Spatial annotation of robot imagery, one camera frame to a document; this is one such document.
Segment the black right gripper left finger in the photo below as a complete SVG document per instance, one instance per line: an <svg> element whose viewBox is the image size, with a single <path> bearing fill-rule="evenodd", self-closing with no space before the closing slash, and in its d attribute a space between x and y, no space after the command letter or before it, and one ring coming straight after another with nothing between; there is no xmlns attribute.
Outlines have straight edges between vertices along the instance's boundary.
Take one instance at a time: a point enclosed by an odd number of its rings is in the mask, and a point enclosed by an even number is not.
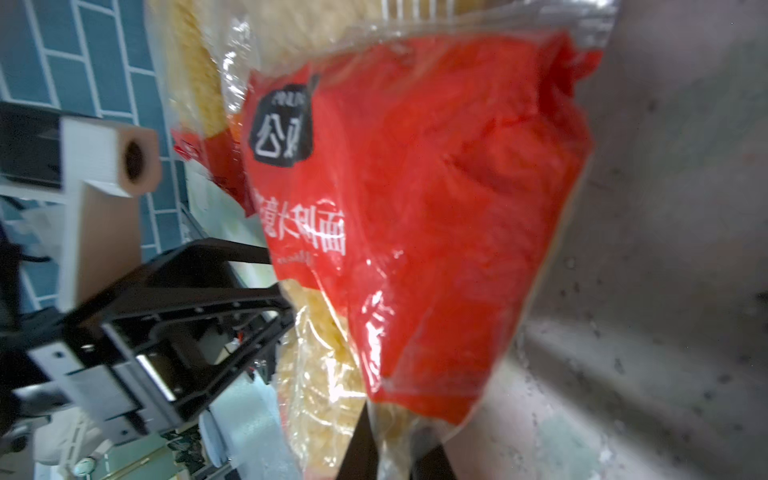
<svg viewBox="0 0 768 480"><path fill-rule="evenodd" d="M365 403L336 479L376 480L378 462L368 403Z"/></svg>

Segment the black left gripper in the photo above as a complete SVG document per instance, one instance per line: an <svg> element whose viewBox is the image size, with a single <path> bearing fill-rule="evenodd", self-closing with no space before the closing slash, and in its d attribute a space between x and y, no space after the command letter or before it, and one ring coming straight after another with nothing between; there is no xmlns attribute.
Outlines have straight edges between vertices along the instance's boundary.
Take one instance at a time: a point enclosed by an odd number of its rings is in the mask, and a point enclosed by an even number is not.
<svg viewBox="0 0 768 480"><path fill-rule="evenodd" d="M271 264L264 247L196 240L67 313L2 326L2 433L72 406L118 445L195 419L294 324L279 286L241 285L232 262Z"/></svg>

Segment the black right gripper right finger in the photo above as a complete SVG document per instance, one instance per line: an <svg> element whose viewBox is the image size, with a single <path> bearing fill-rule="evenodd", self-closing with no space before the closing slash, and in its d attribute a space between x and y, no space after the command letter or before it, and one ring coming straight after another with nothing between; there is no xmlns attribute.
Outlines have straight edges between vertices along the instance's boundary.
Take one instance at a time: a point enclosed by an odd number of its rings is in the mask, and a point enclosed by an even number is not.
<svg viewBox="0 0 768 480"><path fill-rule="evenodd" d="M412 466L411 480L456 480L456 475L441 443Z"/></svg>

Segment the red macaroni bag front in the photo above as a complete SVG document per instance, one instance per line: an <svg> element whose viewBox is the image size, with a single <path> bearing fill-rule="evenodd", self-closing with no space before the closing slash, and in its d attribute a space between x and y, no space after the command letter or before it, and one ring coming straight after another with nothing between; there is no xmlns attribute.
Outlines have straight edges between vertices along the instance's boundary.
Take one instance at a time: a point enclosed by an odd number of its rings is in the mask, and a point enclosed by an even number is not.
<svg viewBox="0 0 768 480"><path fill-rule="evenodd" d="M379 479L470 417L593 140L575 101L615 1L240 1L221 75L280 288L284 432L335 477L367 417Z"/></svg>

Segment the red macaroni bag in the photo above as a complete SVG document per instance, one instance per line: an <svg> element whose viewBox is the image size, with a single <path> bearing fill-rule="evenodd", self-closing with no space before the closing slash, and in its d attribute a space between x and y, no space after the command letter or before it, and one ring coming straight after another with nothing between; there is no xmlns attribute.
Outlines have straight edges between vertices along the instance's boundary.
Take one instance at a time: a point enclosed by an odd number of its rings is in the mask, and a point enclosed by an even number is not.
<svg viewBox="0 0 768 480"><path fill-rule="evenodd" d="M154 52L175 114L171 136L182 159L195 161L247 216L256 213L222 95L218 65L203 33L201 1L149 1Z"/></svg>
<svg viewBox="0 0 768 480"><path fill-rule="evenodd" d="M335 477L367 417L379 479L470 417L593 140L575 101L615 1L240 1L221 75L280 288L284 432Z"/></svg>

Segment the red macaroni bag back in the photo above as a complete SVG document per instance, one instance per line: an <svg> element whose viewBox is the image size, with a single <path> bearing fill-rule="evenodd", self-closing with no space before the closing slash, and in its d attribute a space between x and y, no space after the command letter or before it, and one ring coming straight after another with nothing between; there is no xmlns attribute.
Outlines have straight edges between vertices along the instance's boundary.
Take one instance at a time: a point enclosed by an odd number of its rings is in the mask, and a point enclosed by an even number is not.
<svg viewBox="0 0 768 480"><path fill-rule="evenodd" d="M149 1L154 52L175 114L171 136L182 159L195 161L247 216L256 213L222 95L218 65L203 33L201 1Z"/></svg>

